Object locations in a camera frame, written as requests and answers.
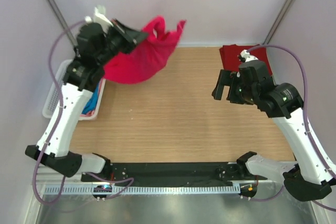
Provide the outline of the right aluminium frame post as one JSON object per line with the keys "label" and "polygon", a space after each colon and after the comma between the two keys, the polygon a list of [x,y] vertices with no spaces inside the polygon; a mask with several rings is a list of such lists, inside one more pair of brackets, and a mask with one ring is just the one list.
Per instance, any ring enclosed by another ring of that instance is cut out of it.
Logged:
{"label": "right aluminium frame post", "polygon": [[285,0],[263,44],[269,44],[295,0]]}

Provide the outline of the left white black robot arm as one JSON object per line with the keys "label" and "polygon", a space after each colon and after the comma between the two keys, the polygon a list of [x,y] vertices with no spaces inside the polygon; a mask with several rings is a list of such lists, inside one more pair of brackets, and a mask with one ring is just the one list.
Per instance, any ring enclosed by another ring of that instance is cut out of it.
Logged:
{"label": "left white black robot arm", "polygon": [[118,53],[132,52],[147,36],[116,19],[88,22],[80,27],[75,57],[66,69],[62,84],[54,81],[59,94],[58,105],[41,139],[25,150],[37,166],[43,164],[65,177],[92,173],[100,182],[111,177],[107,158],[73,153],[69,150],[70,142],[84,107],[104,76],[104,66]]}

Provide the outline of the white perforated plastic basket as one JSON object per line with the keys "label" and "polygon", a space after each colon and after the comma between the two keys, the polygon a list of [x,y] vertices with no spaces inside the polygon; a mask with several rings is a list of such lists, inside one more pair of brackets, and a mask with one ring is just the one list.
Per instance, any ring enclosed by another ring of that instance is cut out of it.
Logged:
{"label": "white perforated plastic basket", "polygon": [[[65,71],[68,67],[68,65],[71,63],[71,60],[65,60],[63,61],[57,72],[56,72],[56,80],[58,81],[59,85],[61,86],[62,84],[62,79],[65,75]],[[99,97],[98,97],[98,103],[97,103],[97,107],[96,107],[96,111],[99,112],[99,108],[100,108],[100,103],[102,100],[102,96],[103,96],[103,91],[104,91],[104,86],[106,83],[106,79],[101,79],[101,88],[100,88],[100,92],[99,92]],[[44,104],[43,110],[42,110],[42,115],[43,117],[50,119],[54,113],[54,110],[56,108],[58,104],[58,92],[57,89],[55,87],[55,84],[53,83],[51,85],[51,88],[49,90],[49,93],[47,95],[47,99],[46,102]],[[95,120],[97,118],[97,116],[95,118],[79,118],[80,121],[84,121],[84,120]]]}

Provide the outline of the left aluminium frame post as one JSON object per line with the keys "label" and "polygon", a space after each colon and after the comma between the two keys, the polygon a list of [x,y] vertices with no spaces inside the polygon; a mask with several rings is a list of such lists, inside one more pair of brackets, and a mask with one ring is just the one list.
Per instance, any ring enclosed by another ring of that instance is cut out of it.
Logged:
{"label": "left aluminium frame post", "polygon": [[56,17],[56,20],[58,21],[59,25],[61,26],[61,28],[66,31],[66,36],[70,42],[70,44],[72,46],[75,46],[76,41],[75,41],[75,37],[74,35],[71,33],[69,25],[67,24],[63,14],[61,13],[57,3],[55,0],[46,0],[52,13],[54,14],[54,16]]}

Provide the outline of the aluminium frame post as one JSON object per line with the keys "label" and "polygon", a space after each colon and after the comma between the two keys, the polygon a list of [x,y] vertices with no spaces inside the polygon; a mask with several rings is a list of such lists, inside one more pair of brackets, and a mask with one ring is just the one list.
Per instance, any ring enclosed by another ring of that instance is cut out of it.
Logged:
{"label": "aluminium frame post", "polygon": [[54,14],[54,16],[56,17],[56,20],[58,21],[59,25],[61,26],[61,28],[66,31],[66,36],[70,42],[70,44],[72,46],[75,46],[76,41],[75,41],[75,37],[74,35],[71,33],[69,25],[67,24],[63,14],[61,13],[57,3],[55,0],[46,0],[52,13]]}
{"label": "aluminium frame post", "polygon": [[269,44],[295,0],[285,0],[263,44]]}

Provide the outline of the magenta pink t shirt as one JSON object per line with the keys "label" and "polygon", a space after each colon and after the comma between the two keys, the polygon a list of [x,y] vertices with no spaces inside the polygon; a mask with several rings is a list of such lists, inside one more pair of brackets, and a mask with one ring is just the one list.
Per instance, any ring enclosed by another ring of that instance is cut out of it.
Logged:
{"label": "magenta pink t shirt", "polygon": [[149,80],[167,64],[183,35],[186,20],[174,30],[167,30],[163,16],[148,22],[142,31],[148,33],[130,54],[119,53],[104,67],[104,78],[119,84],[137,84]]}

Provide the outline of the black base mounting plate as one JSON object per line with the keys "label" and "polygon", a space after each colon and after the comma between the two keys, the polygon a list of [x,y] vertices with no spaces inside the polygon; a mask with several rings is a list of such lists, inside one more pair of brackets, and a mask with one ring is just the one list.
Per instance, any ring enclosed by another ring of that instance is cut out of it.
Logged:
{"label": "black base mounting plate", "polygon": [[214,187],[230,186],[235,180],[266,179],[230,162],[113,163],[98,177],[112,181],[132,177],[133,187]]}

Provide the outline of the folded dark red t shirt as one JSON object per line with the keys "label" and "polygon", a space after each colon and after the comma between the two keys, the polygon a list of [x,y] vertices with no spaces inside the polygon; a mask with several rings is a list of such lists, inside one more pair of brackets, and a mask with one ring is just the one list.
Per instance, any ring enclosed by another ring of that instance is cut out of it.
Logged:
{"label": "folded dark red t shirt", "polygon": [[[219,49],[219,53],[222,60],[223,69],[230,71],[238,71],[238,66],[241,62],[238,59],[238,55],[243,51],[252,48],[253,46],[239,46],[233,45],[223,45]],[[266,63],[270,75],[272,75],[272,70],[268,61],[267,52],[265,48],[260,48],[253,50],[251,54]]]}

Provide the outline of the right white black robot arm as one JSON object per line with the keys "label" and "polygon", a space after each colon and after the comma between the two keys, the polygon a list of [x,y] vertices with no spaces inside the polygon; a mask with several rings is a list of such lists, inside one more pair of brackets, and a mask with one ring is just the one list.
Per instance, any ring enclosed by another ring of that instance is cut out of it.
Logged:
{"label": "right white black robot arm", "polygon": [[220,71],[212,97],[221,100],[228,86],[227,101],[255,105],[279,127],[296,159],[284,163],[248,152],[237,160],[238,177],[248,180],[257,175],[273,180],[299,201],[324,199],[335,185],[335,164],[309,124],[300,93],[289,83],[275,84],[266,63],[248,50],[243,50],[238,59],[238,71]]}

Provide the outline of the blue t shirt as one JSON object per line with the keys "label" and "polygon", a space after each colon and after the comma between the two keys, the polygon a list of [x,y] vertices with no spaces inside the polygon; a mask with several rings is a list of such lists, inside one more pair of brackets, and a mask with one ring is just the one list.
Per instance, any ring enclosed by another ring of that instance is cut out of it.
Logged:
{"label": "blue t shirt", "polygon": [[90,98],[90,100],[87,102],[86,106],[84,107],[82,114],[86,114],[89,111],[92,110],[96,110],[97,107],[97,103],[98,103],[98,97],[99,97],[99,92],[100,92],[100,88],[101,88],[101,81],[99,82],[99,84],[97,85],[92,97]]}

